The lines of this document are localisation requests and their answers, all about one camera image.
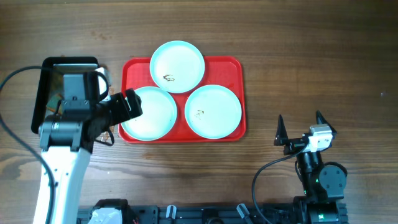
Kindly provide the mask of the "orange green sponge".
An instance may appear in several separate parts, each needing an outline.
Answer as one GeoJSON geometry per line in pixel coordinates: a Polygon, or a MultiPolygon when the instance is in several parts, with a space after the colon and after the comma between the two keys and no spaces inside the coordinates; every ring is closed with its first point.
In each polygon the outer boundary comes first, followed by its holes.
{"type": "Polygon", "coordinates": [[[62,105],[58,105],[58,102],[63,100],[63,96],[59,93],[56,93],[52,95],[47,104],[46,104],[46,109],[47,111],[51,111],[53,113],[57,112],[57,114],[61,115],[62,114],[62,105]]]}

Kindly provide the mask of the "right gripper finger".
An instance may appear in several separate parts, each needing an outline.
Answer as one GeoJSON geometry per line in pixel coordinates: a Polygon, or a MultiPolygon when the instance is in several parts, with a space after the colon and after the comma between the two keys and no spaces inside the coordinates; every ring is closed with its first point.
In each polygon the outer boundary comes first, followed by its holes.
{"type": "Polygon", "coordinates": [[[287,135],[287,131],[285,128],[284,120],[282,115],[278,116],[278,124],[277,131],[275,134],[274,145],[275,146],[283,146],[286,145],[289,141],[289,137],[287,135]]]}
{"type": "Polygon", "coordinates": [[[336,135],[337,131],[336,129],[324,118],[320,110],[316,111],[316,121],[317,124],[327,124],[329,128],[331,129],[332,135],[336,135]]]}

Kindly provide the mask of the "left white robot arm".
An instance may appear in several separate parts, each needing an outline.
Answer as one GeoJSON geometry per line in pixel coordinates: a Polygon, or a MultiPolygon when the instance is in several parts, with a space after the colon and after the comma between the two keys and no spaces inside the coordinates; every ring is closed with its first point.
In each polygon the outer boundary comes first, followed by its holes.
{"type": "Polygon", "coordinates": [[[97,71],[63,76],[62,113],[40,125],[42,174],[34,223],[75,223],[93,145],[111,126],[142,114],[132,89],[112,96],[97,71]]]}

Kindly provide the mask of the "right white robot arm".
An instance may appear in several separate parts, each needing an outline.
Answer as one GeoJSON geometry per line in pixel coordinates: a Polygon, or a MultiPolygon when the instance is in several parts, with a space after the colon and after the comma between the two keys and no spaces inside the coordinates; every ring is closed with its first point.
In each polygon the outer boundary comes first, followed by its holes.
{"type": "Polygon", "coordinates": [[[338,202],[344,199],[348,171],[337,162],[323,162],[321,153],[332,147],[337,131],[316,112],[317,123],[300,138],[289,138],[282,116],[278,117],[274,145],[296,158],[295,171],[304,196],[294,197],[289,208],[291,223],[343,223],[347,221],[338,202]]]}

